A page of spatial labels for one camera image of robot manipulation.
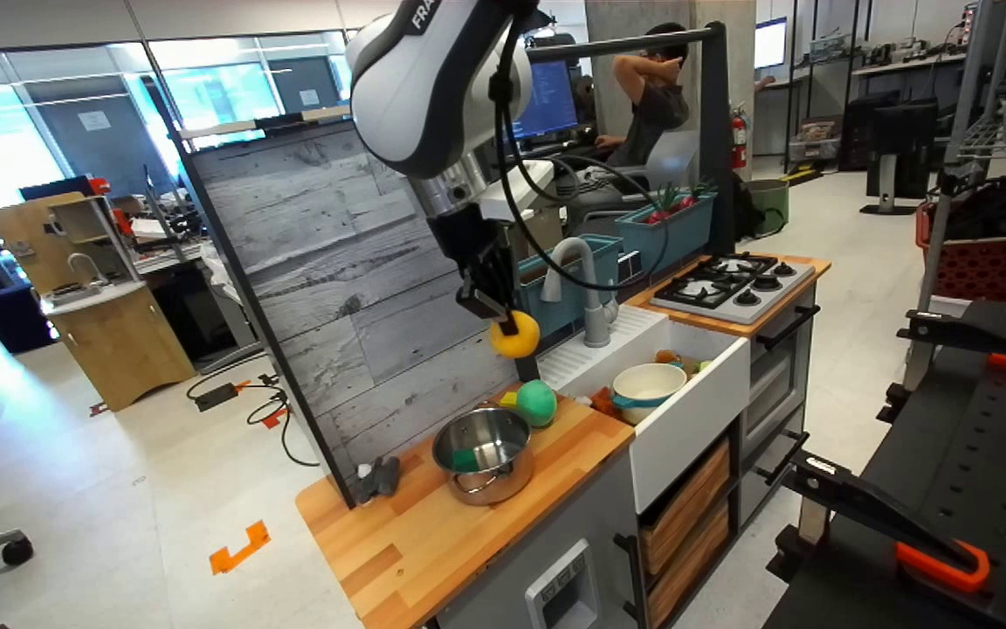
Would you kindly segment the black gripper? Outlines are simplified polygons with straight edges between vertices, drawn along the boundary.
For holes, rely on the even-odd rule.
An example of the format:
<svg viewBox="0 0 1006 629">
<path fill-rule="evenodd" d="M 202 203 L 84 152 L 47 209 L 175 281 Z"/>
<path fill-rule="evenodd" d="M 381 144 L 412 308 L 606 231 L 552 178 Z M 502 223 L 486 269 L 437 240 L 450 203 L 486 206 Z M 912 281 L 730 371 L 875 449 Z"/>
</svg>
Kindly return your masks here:
<svg viewBox="0 0 1006 629">
<path fill-rule="evenodd" d="M 458 304 L 478 318 L 515 311 L 515 257 L 501 219 L 486 219 L 474 203 L 431 219 L 440 251 L 458 267 Z"/>
</svg>

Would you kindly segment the white franka robot arm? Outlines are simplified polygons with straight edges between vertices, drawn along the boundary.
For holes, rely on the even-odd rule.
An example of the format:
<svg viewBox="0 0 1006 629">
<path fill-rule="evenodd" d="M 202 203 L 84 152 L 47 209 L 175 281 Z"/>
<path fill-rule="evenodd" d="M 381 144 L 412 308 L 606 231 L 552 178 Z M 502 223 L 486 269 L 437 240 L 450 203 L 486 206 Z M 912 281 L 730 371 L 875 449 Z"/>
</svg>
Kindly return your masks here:
<svg viewBox="0 0 1006 629">
<path fill-rule="evenodd" d="M 349 118 L 359 144 L 409 178 L 419 209 L 458 267 L 458 304 L 509 318 L 515 269 L 502 223 L 444 175 L 536 93 L 517 47 L 537 0 L 401 0 L 349 41 Z"/>
</svg>

